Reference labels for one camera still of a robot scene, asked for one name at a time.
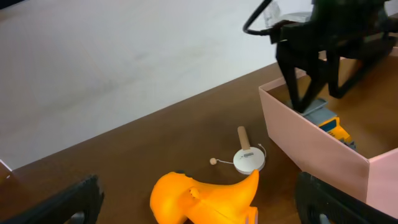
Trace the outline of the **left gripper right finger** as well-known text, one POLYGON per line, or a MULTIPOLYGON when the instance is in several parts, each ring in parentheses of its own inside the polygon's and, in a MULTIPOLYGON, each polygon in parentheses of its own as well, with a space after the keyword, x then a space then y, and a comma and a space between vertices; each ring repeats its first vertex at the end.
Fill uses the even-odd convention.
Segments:
POLYGON ((301 172, 297 177, 295 204, 299 219, 304 224, 397 224, 396 218, 307 172, 301 172))

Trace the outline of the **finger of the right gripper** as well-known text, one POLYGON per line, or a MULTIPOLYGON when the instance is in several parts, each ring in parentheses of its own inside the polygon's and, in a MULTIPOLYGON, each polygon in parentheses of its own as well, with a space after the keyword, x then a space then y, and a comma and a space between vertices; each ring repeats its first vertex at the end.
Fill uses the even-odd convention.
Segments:
POLYGON ((329 94, 334 98, 342 98, 347 92, 360 82, 382 59, 389 55, 389 51, 378 51, 370 54, 359 54, 353 59, 354 67, 349 71, 348 79, 339 86, 340 56, 336 52, 327 51, 329 94))
POLYGON ((303 113, 326 85, 325 62, 315 49, 297 50, 277 44, 276 59, 289 91, 292 108, 303 113))

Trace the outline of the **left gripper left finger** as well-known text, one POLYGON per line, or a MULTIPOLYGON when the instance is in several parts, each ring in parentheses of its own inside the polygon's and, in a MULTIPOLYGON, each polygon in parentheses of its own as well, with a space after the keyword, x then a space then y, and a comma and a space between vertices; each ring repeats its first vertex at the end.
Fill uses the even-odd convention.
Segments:
POLYGON ((81 223, 95 224, 101 211, 104 191, 98 176, 89 175, 47 200, 12 217, 3 224, 81 223))

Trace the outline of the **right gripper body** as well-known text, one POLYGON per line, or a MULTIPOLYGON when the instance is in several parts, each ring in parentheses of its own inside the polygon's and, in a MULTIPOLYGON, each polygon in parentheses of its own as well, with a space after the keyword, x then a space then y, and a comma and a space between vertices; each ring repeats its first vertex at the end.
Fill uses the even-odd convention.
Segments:
POLYGON ((397 43, 397 19, 387 15, 385 1, 314 1, 303 22, 283 19, 270 30, 278 61, 300 61, 320 51, 359 59, 388 54, 397 43))

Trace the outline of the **yellow grey toy truck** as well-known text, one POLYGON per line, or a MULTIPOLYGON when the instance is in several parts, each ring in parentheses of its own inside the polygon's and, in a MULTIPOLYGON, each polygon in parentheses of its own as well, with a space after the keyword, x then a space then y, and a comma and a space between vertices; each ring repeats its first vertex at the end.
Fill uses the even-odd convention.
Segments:
POLYGON ((324 132, 342 142, 344 145, 356 151, 354 140, 341 126, 340 118, 337 116, 337 114, 326 107, 327 104, 327 100, 323 98, 317 98, 300 115, 315 126, 318 126, 324 132))

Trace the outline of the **orange toy dinosaur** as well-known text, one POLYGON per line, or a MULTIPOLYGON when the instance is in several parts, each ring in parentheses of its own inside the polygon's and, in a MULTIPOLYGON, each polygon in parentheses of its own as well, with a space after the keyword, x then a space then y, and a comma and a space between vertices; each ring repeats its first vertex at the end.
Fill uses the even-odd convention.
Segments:
POLYGON ((257 223, 258 209, 251 202, 258 183, 258 170, 233 185, 206 184, 170 172, 154 185, 150 209, 157 223, 257 223))

